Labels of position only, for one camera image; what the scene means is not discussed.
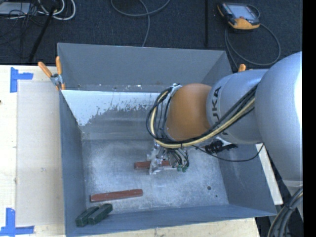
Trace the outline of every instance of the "metal rod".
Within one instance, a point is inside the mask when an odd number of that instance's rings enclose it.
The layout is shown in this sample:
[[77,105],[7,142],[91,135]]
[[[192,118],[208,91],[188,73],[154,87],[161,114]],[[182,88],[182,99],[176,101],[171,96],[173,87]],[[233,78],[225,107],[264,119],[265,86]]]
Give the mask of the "metal rod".
[[52,7],[51,7],[51,9],[50,9],[49,15],[48,15],[48,17],[47,17],[47,19],[46,19],[46,21],[45,21],[45,23],[44,23],[44,26],[43,26],[43,28],[42,28],[42,30],[41,30],[41,32],[40,32],[40,34],[39,34],[37,40],[35,41],[34,46],[33,46],[33,48],[32,48],[32,51],[31,51],[31,53],[30,53],[29,63],[32,62],[32,60],[33,60],[33,58],[34,58],[34,56],[35,56],[35,54],[36,54],[36,51],[37,51],[37,49],[38,49],[38,47],[39,47],[39,45],[40,45],[41,39],[42,39],[43,36],[44,36],[44,33],[45,33],[45,31],[46,31],[46,29],[47,29],[47,27],[48,27],[48,24],[49,24],[51,18],[53,17],[53,13],[54,13],[54,11],[55,11],[57,5],[59,4],[59,1],[60,1],[60,0],[53,0],[53,5],[52,5]]

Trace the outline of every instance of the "dark green object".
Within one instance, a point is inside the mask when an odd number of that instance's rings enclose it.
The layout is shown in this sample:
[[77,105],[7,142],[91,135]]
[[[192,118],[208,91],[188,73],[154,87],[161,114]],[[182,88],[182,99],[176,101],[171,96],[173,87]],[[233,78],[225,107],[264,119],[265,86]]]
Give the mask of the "dark green object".
[[88,224],[88,217],[98,209],[99,209],[98,206],[93,206],[93,207],[90,207],[89,209],[87,209],[86,211],[84,211],[82,214],[80,214],[76,218],[76,226],[77,227],[84,227],[85,225],[87,225]]
[[101,220],[105,219],[107,215],[113,210],[112,204],[103,204],[97,211],[92,213],[88,218],[88,223],[90,225],[95,225]]

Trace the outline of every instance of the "cable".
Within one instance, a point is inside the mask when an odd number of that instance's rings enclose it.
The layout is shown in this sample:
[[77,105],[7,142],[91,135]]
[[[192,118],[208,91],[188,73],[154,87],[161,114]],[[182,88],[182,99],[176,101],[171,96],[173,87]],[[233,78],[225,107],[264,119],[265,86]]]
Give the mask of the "cable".
[[[42,5],[40,0],[37,0],[37,1],[39,3],[40,7],[42,8],[42,10],[44,11],[44,12],[39,11],[39,13],[48,15],[49,11],[45,9],[45,7]],[[73,13],[69,17],[66,17],[66,18],[65,17],[57,17],[56,16],[56,15],[60,14],[61,12],[63,12],[63,10],[65,9],[65,1],[61,0],[62,8],[59,11],[53,13],[53,18],[54,19],[57,19],[57,20],[70,20],[70,19],[72,19],[75,16],[75,14],[76,14],[76,4],[75,4],[74,0],[70,0],[70,1],[71,1],[72,5],[73,5]]]
[[195,147],[196,149],[199,149],[199,150],[201,150],[202,152],[207,153],[208,155],[213,156],[213,157],[215,157],[215,158],[218,158],[218,159],[220,159],[220,160],[230,161],[230,162],[244,162],[244,161],[250,161],[250,160],[252,160],[252,159],[255,159],[255,158],[259,155],[259,153],[261,152],[261,150],[263,149],[263,146],[264,146],[264,144],[262,144],[261,148],[258,150],[258,152],[256,153],[256,155],[254,155],[254,156],[251,157],[251,158],[243,159],[243,160],[229,160],[229,159],[221,158],[221,157],[215,156],[214,154],[212,154],[212,153],[210,153],[210,152],[208,152],[208,151],[203,150],[202,148],[199,148],[199,147],[197,147],[197,146],[194,146],[194,147]]
[[297,206],[303,201],[303,187],[298,189],[290,201],[284,205],[284,207],[279,211],[276,215],[276,218],[272,222],[268,237],[273,237],[278,232],[278,237],[283,237],[286,224],[291,216],[291,214],[295,211]]
[[[257,17],[258,17],[258,18],[260,17],[260,11],[259,11],[256,7],[254,7],[253,5],[250,5],[250,4],[248,4],[247,6],[250,6],[250,7],[255,8],[255,9],[257,10],[257,12],[258,12],[258,16],[257,16]],[[276,40],[276,43],[277,43],[277,45],[278,45],[278,55],[277,55],[277,58],[276,58],[274,61],[269,62],[269,63],[257,63],[257,62],[250,61],[250,60],[246,59],[245,57],[241,56],[241,55],[233,48],[231,42],[230,42],[229,39],[228,39],[228,28],[229,28],[229,27],[227,27],[227,28],[225,29],[225,44],[226,44],[226,46],[227,46],[228,54],[230,55],[230,57],[231,57],[231,59],[232,59],[232,62],[234,63],[234,65],[235,65],[235,67],[236,67],[237,70],[238,70],[238,65],[237,65],[237,63],[235,62],[235,60],[234,60],[234,58],[233,58],[233,56],[232,56],[232,53],[231,53],[230,49],[231,49],[239,58],[243,59],[244,61],[246,61],[246,62],[248,62],[248,63],[250,63],[250,64],[257,65],[257,66],[270,66],[270,65],[273,65],[273,64],[274,64],[275,62],[277,62],[278,59],[280,58],[280,56],[281,56],[281,46],[280,46],[280,42],[278,41],[277,37],[275,36],[275,34],[274,34],[267,26],[265,26],[265,25],[262,24],[262,23],[260,23],[260,25],[261,25],[263,28],[265,28],[265,29],[273,36],[273,38]]]
[[[211,137],[216,136],[218,133],[222,132],[232,124],[234,124],[236,121],[238,121],[240,118],[251,112],[254,107],[254,97],[257,85],[252,87],[242,98],[240,98],[213,126],[211,129],[209,129],[204,134],[196,137],[196,138],[190,138],[187,140],[182,141],[175,141],[171,140],[167,137],[167,135],[158,137],[158,130],[156,129],[156,116],[157,116],[157,108],[159,107],[159,104],[162,103],[168,96],[169,93],[171,93],[173,87],[170,87],[163,91],[156,99],[153,107],[148,112],[147,118],[146,118],[146,127],[149,132],[149,134],[156,140],[158,144],[160,144],[163,147],[167,148],[179,148],[183,146],[192,146],[196,143],[203,142]],[[217,126],[220,125],[228,117],[229,114],[232,113],[234,109],[236,109],[239,106],[238,110],[233,114],[233,116],[221,127],[217,128]],[[166,108],[164,113],[164,122],[166,120],[166,113],[168,109]]]
[[[155,141],[165,147],[165,148],[182,148],[182,147],[188,147],[188,146],[193,146],[194,144],[198,144],[201,143],[207,139],[210,139],[214,136],[216,136],[217,134],[219,134],[220,132],[222,132],[223,130],[225,130],[226,128],[228,128],[229,126],[231,126],[233,123],[235,123],[235,121],[237,119],[239,119],[246,111],[248,111],[249,108],[252,108],[252,106],[254,105],[255,102],[255,98],[253,97],[251,99],[251,101],[249,101],[249,103],[242,108],[242,110],[240,112],[238,112],[235,116],[233,116],[232,118],[230,118],[226,123],[224,123],[222,126],[220,126],[219,128],[215,129],[214,131],[210,132],[209,134],[205,135],[204,137],[197,139],[197,140],[193,140],[191,142],[188,143],[178,143],[177,141],[175,142],[175,144],[170,144],[170,143],[164,143],[158,139],[155,139]],[[155,116],[157,108],[154,108],[153,110],[153,116]],[[155,131],[154,131],[154,119],[151,118],[151,122],[150,122],[150,130],[152,132],[152,134],[155,135]]]
[[158,8],[158,9],[156,9],[156,10],[150,11],[150,12],[148,11],[148,9],[147,9],[146,5],[144,4],[144,2],[143,2],[142,0],[139,0],[139,1],[140,1],[140,3],[143,5],[143,7],[145,8],[146,13],[130,14],[130,13],[123,12],[123,11],[117,9],[117,8],[114,6],[113,0],[111,0],[111,5],[112,5],[112,7],[113,7],[117,12],[119,12],[119,13],[125,15],[125,16],[130,16],[130,17],[143,17],[143,16],[147,16],[147,19],[148,19],[148,26],[147,26],[147,31],[146,31],[145,39],[144,39],[143,44],[142,44],[142,47],[144,47],[144,46],[145,46],[145,43],[146,43],[146,40],[147,40],[147,37],[148,37],[149,29],[150,29],[150,15],[152,15],[152,14],[154,14],[154,13],[156,13],[156,12],[162,10],[163,8],[165,8],[165,7],[169,4],[170,0],[168,0],[162,7]]

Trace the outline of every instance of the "white cable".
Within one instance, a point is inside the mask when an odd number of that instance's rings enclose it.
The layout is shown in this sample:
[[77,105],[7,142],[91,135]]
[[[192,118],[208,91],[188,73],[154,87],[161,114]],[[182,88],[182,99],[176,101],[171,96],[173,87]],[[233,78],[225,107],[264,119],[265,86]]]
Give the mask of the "white cable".
[[58,17],[54,16],[55,19],[58,19],[58,20],[70,20],[70,19],[72,19],[75,16],[75,14],[76,14],[75,1],[74,0],[70,0],[70,1],[71,1],[72,5],[73,5],[73,9],[74,9],[73,13],[68,18],[58,18]]
[[[75,1],[74,1],[74,0],[70,0],[71,3],[72,3],[72,5],[73,5],[73,9],[74,9],[74,10],[73,10],[73,13],[71,14],[71,16],[69,16],[69,17],[67,17],[67,18],[62,18],[62,17],[57,17],[57,16],[56,16],[57,14],[60,14],[60,13],[65,9],[65,2],[64,2],[64,0],[61,0],[61,1],[62,1],[63,6],[62,6],[62,8],[60,9],[60,11],[57,11],[57,12],[53,13],[53,18],[54,18],[54,19],[57,19],[57,20],[70,20],[70,19],[72,19],[72,18],[75,16],[75,14],[76,14],[76,5],[75,5]],[[42,8],[42,10],[44,11],[44,12],[39,11],[39,13],[48,15],[49,12],[48,12],[48,11],[45,9],[45,7],[41,4],[40,0],[38,0],[38,2],[39,2],[39,4],[40,4],[40,7]]]
[[[38,11],[38,13],[48,15],[49,12],[48,12],[48,11],[45,9],[45,7],[41,4],[41,1],[38,0],[38,2],[39,2],[40,7],[42,8],[42,10],[44,11],[44,12]],[[61,0],[61,2],[62,2],[62,4],[63,4],[62,8],[60,9],[60,11],[57,11],[57,12],[53,13],[53,15],[58,15],[58,14],[60,14],[60,13],[64,10],[64,8],[65,8],[65,1],[64,1],[64,0]]]

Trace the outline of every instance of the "gray bin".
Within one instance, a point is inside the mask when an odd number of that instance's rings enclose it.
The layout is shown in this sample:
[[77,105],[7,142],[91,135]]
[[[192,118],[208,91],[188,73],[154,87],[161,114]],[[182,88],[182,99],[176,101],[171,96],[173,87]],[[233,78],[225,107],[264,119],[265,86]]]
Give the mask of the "gray bin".
[[[107,234],[276,214],[261,161],[227,162],[189,150],[185,173],[135,170],[154,145],[146,115],[173,83],[213,85],[231,74],[226,53],[59,43],[66,90],[60,122],[67,236]],[[245,159],[255,145],[222,152]],[[113,211],[96,225],[75,219],[96,193],[143,189],[142,197],[108,201]]]

